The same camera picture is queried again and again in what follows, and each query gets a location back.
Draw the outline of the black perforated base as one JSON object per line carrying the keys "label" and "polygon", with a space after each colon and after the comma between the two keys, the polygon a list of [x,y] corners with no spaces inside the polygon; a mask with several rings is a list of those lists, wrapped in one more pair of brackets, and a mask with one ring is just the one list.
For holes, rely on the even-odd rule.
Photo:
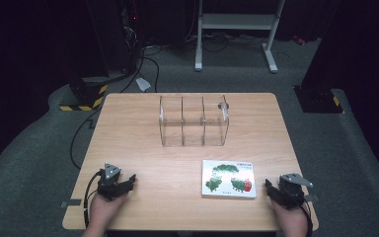
{"label": "black perforated base", "polygon": [[338,97],[331,91],[319,91],[295,86],[294,92],[304,113],[342,114],[343,108]]}

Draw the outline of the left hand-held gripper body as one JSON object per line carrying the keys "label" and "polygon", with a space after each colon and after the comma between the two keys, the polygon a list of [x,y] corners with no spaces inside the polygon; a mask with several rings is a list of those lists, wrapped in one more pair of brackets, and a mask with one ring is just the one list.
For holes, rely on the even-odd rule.
{"label": "left hand-held gripper body", "polygon": [[97,192],[108,201],[119,198],[129,192],[128,183],[119,183],[118,178],[121,169],[110,163],[105,164],[105,168],[98,181]]}

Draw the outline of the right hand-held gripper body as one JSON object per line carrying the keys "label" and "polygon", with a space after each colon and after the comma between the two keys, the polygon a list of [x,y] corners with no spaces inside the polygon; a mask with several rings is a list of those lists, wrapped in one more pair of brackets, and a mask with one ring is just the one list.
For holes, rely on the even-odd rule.
{"label": "right hand-held gripper body", "polygon": [[305,201],[302,187],[313,188],[312,182],[297,173],[285,174],[279,177],[279,194],[277,203],[285,208],[301,206]]}

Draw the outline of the white picture book with caterpillar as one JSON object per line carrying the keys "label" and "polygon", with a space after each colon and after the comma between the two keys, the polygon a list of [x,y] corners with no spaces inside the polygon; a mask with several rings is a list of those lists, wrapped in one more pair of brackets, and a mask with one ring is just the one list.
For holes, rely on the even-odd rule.
{"label": "white picture book with caterpillar", "polygon": [[202,161],[201,193],[214,198],[256,198],[254,165],[242,161]]}

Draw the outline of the black base with yellow stripes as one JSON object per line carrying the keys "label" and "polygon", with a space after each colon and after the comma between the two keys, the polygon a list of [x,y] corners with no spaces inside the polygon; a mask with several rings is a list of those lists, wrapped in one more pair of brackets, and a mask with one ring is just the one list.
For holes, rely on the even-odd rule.
{"label": "black base with yellow stripes", "polygon": [[70,76],[68,82],[69,90],[59,103],[62,111],[94,111],[99,108],[107,85],[88,85],[76,75]]}

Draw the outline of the white metal stand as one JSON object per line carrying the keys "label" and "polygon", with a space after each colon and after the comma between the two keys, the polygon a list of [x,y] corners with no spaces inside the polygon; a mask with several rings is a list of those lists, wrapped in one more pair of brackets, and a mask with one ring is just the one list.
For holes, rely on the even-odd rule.
{"label": "white metal stand", "polygon": [[202,70],[202,31],[203,30],[247,30],[268,31],[267,42],[262,44],[265,59],[271,73],[277,73],[278,68],[271,52],[271,47],[279,25],[282,10],[286,0],[278,0],[274,14],[214,14],[203,12],[203,0],[198,0],[197,35],[194,58],[194,70]]}

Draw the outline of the white plug on floor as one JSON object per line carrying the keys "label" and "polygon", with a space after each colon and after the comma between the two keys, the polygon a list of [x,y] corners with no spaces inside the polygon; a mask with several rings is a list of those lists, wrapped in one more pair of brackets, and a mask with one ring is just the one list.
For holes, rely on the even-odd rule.
{"label": "white plug on floor", "polygon": [[146,92],[150,87],[150,83],[143,78],[137,78],[136,83],[142,92]]}

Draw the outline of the clear acrylic divided organizer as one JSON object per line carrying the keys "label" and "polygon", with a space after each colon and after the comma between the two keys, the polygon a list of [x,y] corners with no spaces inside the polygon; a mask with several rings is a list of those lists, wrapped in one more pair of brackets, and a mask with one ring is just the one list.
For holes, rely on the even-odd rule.
{"label": "clear acrylic divided organizer", "polygon": [[162,145],[223,146],[230,123],[224,95],[161,96]]}

